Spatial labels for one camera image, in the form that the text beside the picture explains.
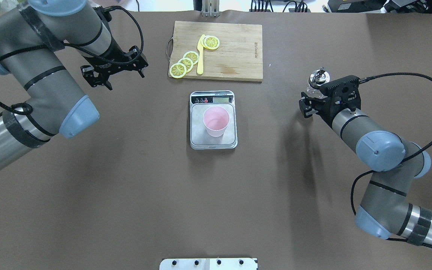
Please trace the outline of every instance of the white bracket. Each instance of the white bracket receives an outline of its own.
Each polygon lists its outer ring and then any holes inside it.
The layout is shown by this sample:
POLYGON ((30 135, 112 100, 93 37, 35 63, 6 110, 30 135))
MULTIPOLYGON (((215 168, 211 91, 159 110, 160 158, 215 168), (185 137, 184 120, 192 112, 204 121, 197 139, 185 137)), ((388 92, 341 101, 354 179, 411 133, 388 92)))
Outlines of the white bracket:
POLYGON ((219 0, 202 0, 203 17, 219 17, 219 0))
POLYGON ((257 258, 164 259, 159 270, 258 270, 257 258))

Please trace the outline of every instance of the robotic arm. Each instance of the robotic arm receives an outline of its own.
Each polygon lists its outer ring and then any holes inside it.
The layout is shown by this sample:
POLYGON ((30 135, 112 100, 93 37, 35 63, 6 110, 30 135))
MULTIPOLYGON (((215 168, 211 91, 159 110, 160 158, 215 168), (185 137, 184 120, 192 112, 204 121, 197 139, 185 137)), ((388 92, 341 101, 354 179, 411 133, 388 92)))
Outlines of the robotic arm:
POLYGON ((108 25, 114 9, 120 7, 93 9, 86 0, 28 0, 0 17, 0 75, 13 74, 30 96, 11 107, 0 102, 5 109, 0 114, 0 169, 57 133, 71 138, 99 119, 55 51, 79 49, 91 64, 81 67, 91 87, 111 90, 109 76, 123 70, 144 77, 142 69, 148 64, 143 38, 141 49, 133 46, 124 53, 108 25))
POLYGON ((430 169, 431 158, 422 151, 430 145, 421 149, 360 110, 358 87, 368 80, 350 75, 329 82, 329 74, 321 67, 311 74, 307 91, 301 93, 300 110, 305 118, 321 116, 372 169, 355 214, 356 225, 378 238, 397 234, 407 243, 432 248, 432 211, 405 200, 413 179, 430 169))

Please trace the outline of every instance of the knife handle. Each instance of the knife handle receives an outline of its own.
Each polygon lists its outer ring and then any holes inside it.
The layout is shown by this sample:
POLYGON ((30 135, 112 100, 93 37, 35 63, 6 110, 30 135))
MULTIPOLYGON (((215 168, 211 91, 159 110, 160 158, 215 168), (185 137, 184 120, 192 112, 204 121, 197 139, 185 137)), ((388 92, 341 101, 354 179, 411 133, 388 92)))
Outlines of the knife handle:
POLYGON ((203 51, 204 51, 204 48, 201 51, 199 51, 198 67, 196 69, 196 73, 199 74, 199 75, 201 75, 203 73, 203 69, 204 69, 204 66, 203 66, 203 51))

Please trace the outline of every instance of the digital kitchen scale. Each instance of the digital kitchen scale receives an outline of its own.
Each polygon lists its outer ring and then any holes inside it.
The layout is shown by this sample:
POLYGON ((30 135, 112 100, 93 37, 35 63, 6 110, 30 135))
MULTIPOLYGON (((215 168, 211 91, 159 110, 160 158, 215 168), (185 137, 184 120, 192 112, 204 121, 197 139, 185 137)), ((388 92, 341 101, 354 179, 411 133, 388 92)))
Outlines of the digital kitchen scale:
POLYGON ((190 145, 192 149, 232 149, 238 145, 233 92, 229 90, 192 92, 189 106, 190 145), (203 114, 211 106, 223 107, 229 113, 228 127, 220 137, 209 135, 203 123, 203 114))

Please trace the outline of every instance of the scale control panel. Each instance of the scale control panel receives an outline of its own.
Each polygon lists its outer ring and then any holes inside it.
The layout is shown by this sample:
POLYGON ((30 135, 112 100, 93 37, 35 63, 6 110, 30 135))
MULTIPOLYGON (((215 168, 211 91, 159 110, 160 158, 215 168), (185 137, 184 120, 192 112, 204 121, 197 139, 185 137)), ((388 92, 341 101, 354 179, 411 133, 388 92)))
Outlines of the scale control panel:
POLYGON ((201 91, 193 92, 190 96, 191 104, 198 103, 233 103, 234 93, 225 91, 201 91))

